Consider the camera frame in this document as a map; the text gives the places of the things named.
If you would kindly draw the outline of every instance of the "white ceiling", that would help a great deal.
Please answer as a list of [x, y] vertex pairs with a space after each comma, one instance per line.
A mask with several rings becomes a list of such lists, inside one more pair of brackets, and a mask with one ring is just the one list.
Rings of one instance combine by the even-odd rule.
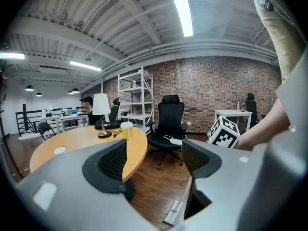
[[[189, 4], [194, 36], [184, 38], [173, 0], [28, 0], [5, 39], [6, 51], [26, 54], [23, 61], [9, 61], [14, 64], [12, 75], [26, 84], [84, 88], [102, 76], [108, 79], [183, 57], [275, 61], [274, 46], [253, 0]], [[71, 60], [103, 71], [72, 66]], [[40, 65], [54, 68], [52, 74]]]

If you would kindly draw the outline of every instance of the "lamp base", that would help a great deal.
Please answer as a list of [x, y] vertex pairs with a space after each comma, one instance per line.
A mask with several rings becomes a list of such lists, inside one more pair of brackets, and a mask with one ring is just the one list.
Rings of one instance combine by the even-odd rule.
[[102, 132], [99, 132], [97, 134], [97, 136], [100, 138], [100, 139], [104, 139], [104, 138], [108, 138], [111, 136], [111, 131], [106, 131], [107, 134], [102, 134]]

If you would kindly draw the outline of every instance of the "round wooden table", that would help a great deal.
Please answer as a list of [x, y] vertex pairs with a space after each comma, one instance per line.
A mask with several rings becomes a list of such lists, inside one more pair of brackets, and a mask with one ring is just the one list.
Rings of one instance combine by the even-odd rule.
[[[123, 138], [123, 133], [120, 133], [115, 138], [111, 135], [109, 138], [99, 139], [97, 137], [98, 132], [94, 126], [89, 126], [59, 133], [51, 137], [34, 151], [30, 160], [30, 171], [35, 171], [52, 159], [55, 156], [53, 151], [58, 147], [65, 146], [69, 153], [91, 145]], [[142, 163], [147, 151], [147, 144], [146, 135], [140, 129], [133, 127], [133, 139], [131, 142], [127, 142], [127, 162], [123, 168], [123, 182], [127, 181]]]

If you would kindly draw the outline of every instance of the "brick wall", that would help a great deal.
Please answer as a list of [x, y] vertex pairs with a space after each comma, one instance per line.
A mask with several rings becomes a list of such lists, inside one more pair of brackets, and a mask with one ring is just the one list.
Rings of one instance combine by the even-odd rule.
[[[266, 115], [276, 101], [275, 90], [281, 85], [278, 67], [236, 57], [196, 57], [155, 64], [144, 68], [153, 74], [154, 97], [177, 94], [185, 104], [183, 121], [190, 121], [190, 132], [207, 132], [214, 122], [215, 109], [245, 108], [246, 94], [255, 95], [258, 115]], [[117, 97], [117, 77], [104, 82], [104, 93], [111, 102]], [[83, 96], [95, 93], [94, 87]], [[154, 106], [155, 122], [158, 109]], [[245, 119], [240, 120], [240, 130]]]

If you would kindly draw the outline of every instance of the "white wall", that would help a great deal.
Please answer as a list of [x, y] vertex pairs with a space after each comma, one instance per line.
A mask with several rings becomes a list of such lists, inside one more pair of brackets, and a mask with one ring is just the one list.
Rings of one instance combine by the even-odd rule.
[[[8, 85], [6, 100], [2, 106], [5, 134], [18, 133], [15, 113], [23, 111], [23, 103], [26, 104], [27, 111], [46, 109], [49, 104], [54, 109], [81, 106], [80, 93], [68, 95], [67, 87], [34, 86], [34, 91], [26, 91], [25, 87], [21, 85], [21, 81], [13, 78], [8, 80]], [[36, 97], [36, 93], [39, 91], [42, 93], [42, 97]]]

